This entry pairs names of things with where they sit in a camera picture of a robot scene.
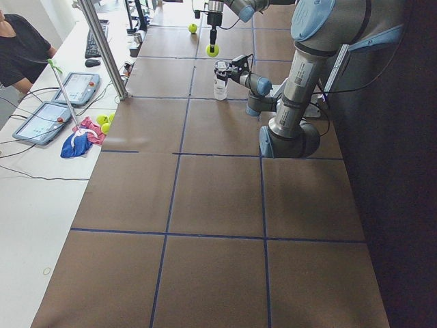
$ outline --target blue cloth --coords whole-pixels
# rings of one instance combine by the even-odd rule
[[[74,137],[74,135],[75,133],[69,136],[62,145],[61,157],[63,159],[81,156],[85,154],[93,144],[90,140],[88,140],[88,133],[84,133],[83,135],[77,135],[74,138],[74,147],[72,147],[71,139]]]

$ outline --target metal pole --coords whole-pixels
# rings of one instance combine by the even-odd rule
[[[120,73],[117,69],[117,65],[115,64],[108,41],[103,34],[103,30],[98,20],[96,10],[94,9],[94,5],[90,0],[79,0],[79,4],[82,8],[83,15],[88,22],[89,29],[91,29],[91,32],[96,39],[98,49],[102,55],[103,62],[107,67],[115,90],[117,91],[120,100],[124,100],[128,96],[128,92],[126,91],[122,78],[120,77]]]

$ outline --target white table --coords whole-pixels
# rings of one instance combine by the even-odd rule
[[[79,22],[58,50],[55,61],[69,72],[92,72],[100,75],[101,91],[111,82],[104,63],[93,68],[85,67],[86,22]],[[128,39],[123,25],[111,21],[109,45],[119,68],[129,57]],[[57,87],[55,75],[48,66],[31,91],[44,87]],[[55,91],[36,92],[41,100],[51,100]],[[93,122],[100,114],[113,113],[119,100],[112,85],[105,97],[95,102],[82,116]],[[16,114],[33,112],[41,102],[28,96]],[[0,142],[13,140],[12,133],[23,123],[11,118],[0,131]],[[84,156],[63,159],[61,147],[72,133],[70,122],[47,146],[35,146],[22,154],[0,158],[0,165],[47,178],[81,178],[91,176],[100,154],[100,146],[93,145]],[[7,156],[27,149],[31,144],[23,141],[0,144]],[[70,225],[79,207],[87,181],[43,180],[28,178],[0,167],[0,327],[30,327],[57,259],[67,237]]]

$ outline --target yellow-green ball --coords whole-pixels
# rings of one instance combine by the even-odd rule
[[[206,54],[210,57],[216,57],[219,54],[219,46],[217,44],[214,45],[214,51],[211,51],[211,44],[206,46]]]
[[[98,125],[102,126],[103,124],[109,122],[108,115],[100,114],[99,116],[97,116],[96,121],[97,121]]]
[[[102,126],[100,127],[100,129],[102,130],[102,132],[107,135],[109,132],[109,129],[111,128],[111,123],[104,123],[102,124]]]
[[[190,24],[189,26],[188,26],[188,30],[190,31],[190,33],[191,34],[194,34],[194,33],[196,33],[196,31],[197,31],[197,25],[196,24]]]

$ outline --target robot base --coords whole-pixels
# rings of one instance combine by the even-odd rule
[[[263,157],[300,158],[313,154],[320,145],[319,131],[314,125],[302,121],[301,133],[293,139],[283,138],[273,133],[268,126],[259,130],[259,146]]]

